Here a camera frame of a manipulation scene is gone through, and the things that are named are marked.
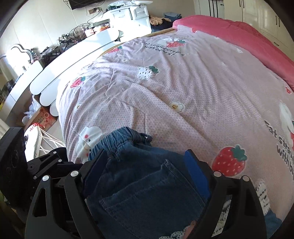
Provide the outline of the pink rolled quilt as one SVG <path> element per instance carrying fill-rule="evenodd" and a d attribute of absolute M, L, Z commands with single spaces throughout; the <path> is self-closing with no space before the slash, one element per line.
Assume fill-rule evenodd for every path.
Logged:
<path fill-rule="evenodd" d="M 293 61 L 249 24 L 192 15 L 174 21 L 173 29 L 180 25 L 190 28 L 193 33 L 199 30 L 248 50 L 293 89 Z"/>

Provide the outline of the black wall television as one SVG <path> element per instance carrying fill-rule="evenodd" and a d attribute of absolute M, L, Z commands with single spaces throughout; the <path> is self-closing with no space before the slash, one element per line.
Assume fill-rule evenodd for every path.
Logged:
<path fill-rule="evenodd" d="M 72 10 L 77 8 L 83 8 L 86 6 L 96 6 L 98 3 L 102 3 L 104 1 L 100 0 L 68 0 L 65 3 L 68 3 Z"/>

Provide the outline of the cream white wardrobe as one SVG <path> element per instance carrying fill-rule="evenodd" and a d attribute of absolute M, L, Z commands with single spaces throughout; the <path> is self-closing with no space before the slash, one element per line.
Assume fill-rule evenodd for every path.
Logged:
<path fill-rule="evenodd" d="M 255 28 L 273 45 L 293 59 L 293 39 L 282 20 L 265 1 L 195 1 L 198 15 L 241 21 Z"/>

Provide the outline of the pink strawberry print bed sheet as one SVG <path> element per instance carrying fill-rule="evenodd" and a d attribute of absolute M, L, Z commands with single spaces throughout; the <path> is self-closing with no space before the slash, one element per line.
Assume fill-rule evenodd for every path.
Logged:
<path fill-rule="evenodd" d="M 280 219 L 293 205 L 293 61 L 260 39 L 242 46 L 183 25 L 136 38 L 70 68 L 56 106 L 72 162 L 127 126 L 225 176 L 264 182 Z"/>

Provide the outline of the cardboard box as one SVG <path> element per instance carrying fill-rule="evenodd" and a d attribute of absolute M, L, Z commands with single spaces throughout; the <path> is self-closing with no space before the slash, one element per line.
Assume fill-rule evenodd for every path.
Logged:
<path fill-rule="evenodd" d="M 56 123 L 56 121 L 57 117 L 51 115 L 48 107 L 40 107 L 29 119 L 24 127 L 24 131 L 30 128 L 30 126 L 33 124 L 38 124 L 42 130 L 48 131 L 49 128 L 51 128 L 52 125 Z"/>

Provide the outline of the blue folded clothes pile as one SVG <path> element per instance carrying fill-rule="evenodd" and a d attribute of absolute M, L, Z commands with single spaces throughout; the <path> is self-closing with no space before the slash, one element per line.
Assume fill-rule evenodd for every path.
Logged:
<path fill-rule="evenodd" d="M 164 13 L 164 17 L 170 19 L 171 21 L 175 21 L 177 19 L 181 19 L 182 15 L 180 13 L 167 12 Z"/>

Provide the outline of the blue denim pants lace trim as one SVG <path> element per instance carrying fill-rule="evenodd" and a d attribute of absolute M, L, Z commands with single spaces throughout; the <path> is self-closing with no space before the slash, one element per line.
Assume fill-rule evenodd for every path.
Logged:
<path fill-rule="evenodd" d="M 85 155 L 103 149 L 106 166 L 87 198 L 105 238 L 184 238 L 207 199 L 181 154 L 151 146 L 151 137 L 123 127 L 102 138 L 98 127 L 81 136 Z"/>

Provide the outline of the white desk top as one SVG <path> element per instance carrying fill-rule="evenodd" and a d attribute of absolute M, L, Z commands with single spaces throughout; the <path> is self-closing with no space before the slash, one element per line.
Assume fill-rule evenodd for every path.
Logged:
<path fill-rule="evenodd" d="M 23 73 L 7 96 L 1 109 L 1 119 L 5 121 L 8 118 L 13 107 L 20 103 L 20 97 L 27 88 L 33 95 L 40 95 L 40 104 L 49 107 L 50 113 L 57 117 L 56 96 L 60 81 L 59 76 L 88 55 L 94 53 L 96 56 L 98 53 L 115 46 L 119 35 L 117 29 L 108 28 L 77 43 L 45 68 L 39 61 L 34 62 Z"/>

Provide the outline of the white drawer cabinet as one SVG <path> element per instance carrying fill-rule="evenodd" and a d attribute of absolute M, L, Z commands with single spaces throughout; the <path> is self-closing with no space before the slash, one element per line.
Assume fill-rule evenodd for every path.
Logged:
<path fill-rule="evenodd" d="M 103 17 L 110 20 L 110 27 L 120 32 L 121 41 L 143 37 L 152 32 L 146 5 L 123 6 L 105 12 Z"/>

